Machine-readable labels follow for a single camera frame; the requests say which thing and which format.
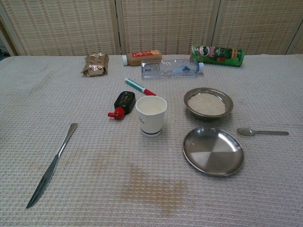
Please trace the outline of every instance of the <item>metal bowl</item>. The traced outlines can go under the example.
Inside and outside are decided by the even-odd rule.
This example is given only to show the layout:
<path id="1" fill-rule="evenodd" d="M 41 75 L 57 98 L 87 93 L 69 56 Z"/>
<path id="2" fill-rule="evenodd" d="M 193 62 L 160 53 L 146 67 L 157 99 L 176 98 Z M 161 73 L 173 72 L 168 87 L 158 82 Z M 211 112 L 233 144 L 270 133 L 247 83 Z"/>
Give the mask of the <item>metal bowl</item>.
<path id="1" fill-rule="evenodd" d="M 216 128 L 199 127 L 183 140 L 183 153 L 197 170 L 211 176 L 229 176 L 244 162 L 240 143 L 229 133 Z"/>
<path id="2" fill-rule="evenodd" d="M 216 97 L 218 97 L 219 99 L 222 100 L 222 102 L 225 104 L 225 112 L 223 114 L 220 115 L 205 115 L 202 113 L 197 112 L 196 110 L 192 109 L 189 105 L 188 105 L 188 101 L 192 96 L 195 96 L 197 94 L 201 94 L 201 93 L 209 93 L 212 94 Z M 225 94 L 222 91 L 219 91 L 217 89 L 213 89 L 213 88 L 208 88 L 208 87 L 198 87 L 198 88 L 194 88 L 190 91 L 188 91 L 185 95 L 184 95 L 184 103 L 187 107 L 188 110 L 191 111 L 191 113 L 199 118 L 202 119 L 204 121 L 209 121 L 209 120 L 215 120 L 218 119 L 219 117 L 223 117 L 226 116 L 227 114 L 229 114 L 232 109 L 233 109 L 233 102 L 232 99 Z"/>

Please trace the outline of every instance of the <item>bottle cap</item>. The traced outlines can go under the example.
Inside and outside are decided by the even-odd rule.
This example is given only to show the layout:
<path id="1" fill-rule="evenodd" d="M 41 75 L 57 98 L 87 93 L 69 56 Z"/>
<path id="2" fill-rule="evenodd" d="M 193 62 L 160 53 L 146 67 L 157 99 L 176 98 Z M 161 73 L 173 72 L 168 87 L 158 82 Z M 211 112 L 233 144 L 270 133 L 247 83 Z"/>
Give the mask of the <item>bottle cap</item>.
<path id="1" fill-rule="evenodd" d="M 147 96 L 157 96 L 155 93 L 153 93 L 147 88 L 143 91 L 143 93 L 146 94 Z"/>
<path id="2" fill-rule="evenodd" d="M 127 65 L 126 55 L 122 55 L 122 61 L 123 61 L 123 65 Z"/>
<path id="3" fill-rule="evenodd" d="M 204 70 L 204 63 L 203 62 L 199 62 L 199 72 L 202 72 Z"/>
<path id="4" fill-rule="evenodd" d="M 114 112 L 109 112 L 107 115 L 113 117 L 116 120 L 122 120 L 124 118 L 125 110 L 122 107 L 117 107 Z"/>

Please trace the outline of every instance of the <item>knife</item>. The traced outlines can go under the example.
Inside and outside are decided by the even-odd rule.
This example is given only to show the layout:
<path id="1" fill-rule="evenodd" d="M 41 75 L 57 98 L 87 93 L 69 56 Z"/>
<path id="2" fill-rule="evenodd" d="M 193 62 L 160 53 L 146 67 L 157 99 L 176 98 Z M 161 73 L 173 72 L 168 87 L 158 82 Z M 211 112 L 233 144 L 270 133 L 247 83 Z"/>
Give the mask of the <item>knife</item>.
<path id="1" fill-rule="evenodd" d="M 67 142 L 70 140 L 71 138 L 71 135 L 73 134 L 73 132 L 76 130 L 78 126 L 78 123 L 73 123 L 71 124 L 70 126 L 70 129 L 68 130 L 68 133 L 61 145 L 61 147 L 59 148 L 57 154 L 55 155 L 55 157 L 53 158 L 53 161 L 52 163 L 49 165 L 49 167 L 47 168 L 45 174 L 43 175 L 40 183 L 38 184 L 32 198 L 30 199 L 30 201 L 28 202 L 28 205 L 27 205 L 27 209 L 32 207 L 40 198 L 41 196 L 43 195 L 44 191 L 46 190 L 49 182 L 51 181 L 52 179 L 52 176 L 55 172 L 55 169 L 56 169 L 56 166 L 58 164 L 58 161 L 59 161 L 59 158 L 67 144 Z"/>

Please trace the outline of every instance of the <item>orange label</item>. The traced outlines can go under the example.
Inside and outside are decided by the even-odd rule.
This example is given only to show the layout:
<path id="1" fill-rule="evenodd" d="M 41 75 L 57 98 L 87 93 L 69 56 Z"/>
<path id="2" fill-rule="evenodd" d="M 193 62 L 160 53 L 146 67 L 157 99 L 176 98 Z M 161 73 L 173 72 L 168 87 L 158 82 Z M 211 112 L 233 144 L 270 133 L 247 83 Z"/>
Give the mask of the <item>orange label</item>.
<path id="1" fill-rule="evenodd" d="M 159 54 L 159 51 L 152 50 L 152 51 L 140 51 L 140 52 L 133 52 L 132 53 L 134 58 L 142 57 L 142 56 L 155 55 L 155 54 Z"/>

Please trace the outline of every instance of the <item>white paper cup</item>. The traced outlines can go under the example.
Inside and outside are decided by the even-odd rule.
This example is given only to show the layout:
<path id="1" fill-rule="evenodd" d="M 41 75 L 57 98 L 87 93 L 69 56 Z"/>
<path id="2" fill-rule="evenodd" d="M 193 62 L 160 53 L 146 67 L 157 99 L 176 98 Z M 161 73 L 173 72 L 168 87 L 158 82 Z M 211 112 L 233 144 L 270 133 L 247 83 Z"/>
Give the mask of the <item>white paper cup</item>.
<path id="1" fill-rule="evenodd" d="M 165 99 L 159 96 L 143 96 L 136 102 L 136 109 L 139 112 L 142 133 L 147 137 L 158 136 L 167 109 Z"/>

